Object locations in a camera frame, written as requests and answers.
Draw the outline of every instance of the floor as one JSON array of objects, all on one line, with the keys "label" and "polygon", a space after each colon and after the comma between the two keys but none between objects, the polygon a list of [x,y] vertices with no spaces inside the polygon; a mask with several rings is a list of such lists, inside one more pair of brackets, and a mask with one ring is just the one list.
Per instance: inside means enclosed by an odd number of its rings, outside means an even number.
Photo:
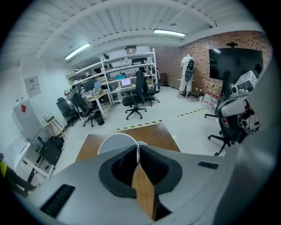
[{"label": "floor", "polygon": [[202,104],[191,96],[188,99],[184,97],[177,98],[177,93],[178,90],[171,87],[161,87],[161,92],[156,95],[160,103],[153,102],[153,107],[150,106],[149,102],[141,105],[142,108],[147,109],[147,112],[141,112],[142,120],[136,113],[131,115],[129,120],[126,120],[125,109],[127,107],[116,105],[107,114],[107,119],[102,126],[95,123],[94,127],[91,127],[90,123],[88,123],[83,127],[82,121],[77,121],[73,127],[68,128],[66,133],[68,140],[64,143],[64,150],[53,176],[75,162],[88,134],[112,132],[116,128],[157,120],[162,120],[181,152],[213,156],[221,148],[222,142],[213,138],[208,140],[207,137],[210,134],[219,135],[219,122],[215,118],[205,119],[204,114],[210,113],[206,109],[178,117],[183,113],[201,109]]}]

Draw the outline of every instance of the chair backrest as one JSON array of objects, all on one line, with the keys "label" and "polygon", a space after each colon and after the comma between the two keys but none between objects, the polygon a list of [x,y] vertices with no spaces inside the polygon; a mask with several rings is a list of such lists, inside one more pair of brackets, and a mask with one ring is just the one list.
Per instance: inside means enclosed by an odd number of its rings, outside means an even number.
[{"label": "chair backrest", "polygon": [[62,113],[71,110],[70,106],[67,104],[64,98],[58,98],[57,106]]},{"label": "chair backrest", "polygon": [[86,117],[88,115],[90,108],[78,92],[76,92],[69,100],[76,108],[80,108],[82,117]]},{"label": "chair backrest", "polygon": [[136,72],[137,83],[136,83],[136,95],[141,99],[144,100],[143,94],[143,85],[144,85],[144,73],[140,70]]}]

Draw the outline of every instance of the trash can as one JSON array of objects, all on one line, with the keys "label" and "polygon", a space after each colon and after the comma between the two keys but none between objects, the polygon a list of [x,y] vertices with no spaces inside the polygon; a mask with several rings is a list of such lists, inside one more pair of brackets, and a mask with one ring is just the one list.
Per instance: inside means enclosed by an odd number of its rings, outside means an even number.
[{"label": "trash can", "polygon": [[103,125],[104,124],[104,118],[102,118],[102,114],[100,111],[97,111],[94,115],[95,121],[98,123],[98,125]]}]

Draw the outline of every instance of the poster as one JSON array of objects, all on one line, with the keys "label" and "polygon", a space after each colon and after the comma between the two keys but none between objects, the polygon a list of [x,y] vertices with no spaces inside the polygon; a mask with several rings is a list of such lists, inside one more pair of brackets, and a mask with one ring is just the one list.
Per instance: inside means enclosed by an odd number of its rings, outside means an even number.
[{"label": "poster", "polygon": [[41,89],[37,76],[25,79],[25,87],[29,98],[33,98],[34,96],[41,94]]}]

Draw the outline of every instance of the yellow black caution tape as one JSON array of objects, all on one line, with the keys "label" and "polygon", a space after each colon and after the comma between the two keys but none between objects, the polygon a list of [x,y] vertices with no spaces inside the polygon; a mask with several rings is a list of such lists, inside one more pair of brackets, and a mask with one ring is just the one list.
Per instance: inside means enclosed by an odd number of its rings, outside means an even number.
[{"label": "yellow black caution tape", "polygon": [[117,129],[114,129],[113,131],[123,131],[123,130],[128,130],[128,129],[137,128],[137,127],[145,127],[145,126],[157,124],[157,123],[162,123],[162,120],[157,120],[157,121],[153,121],[153,122],[149,122],[149,123],[143,123],[143,124],[130,126],[130,127],[117,128]]},{"label": "yellow black caution tape", "polygon": [[185,115],[188,115],[188,114],[191,114],[191,113],[194,113],[194,112],[198,112],[198,111],[200,111],[200,110],[202,110],[202,109],[197,109],[197,110],[192,111],[192,112],[184,113],[184,114],[178,115],[177,117],[185,116]]}]

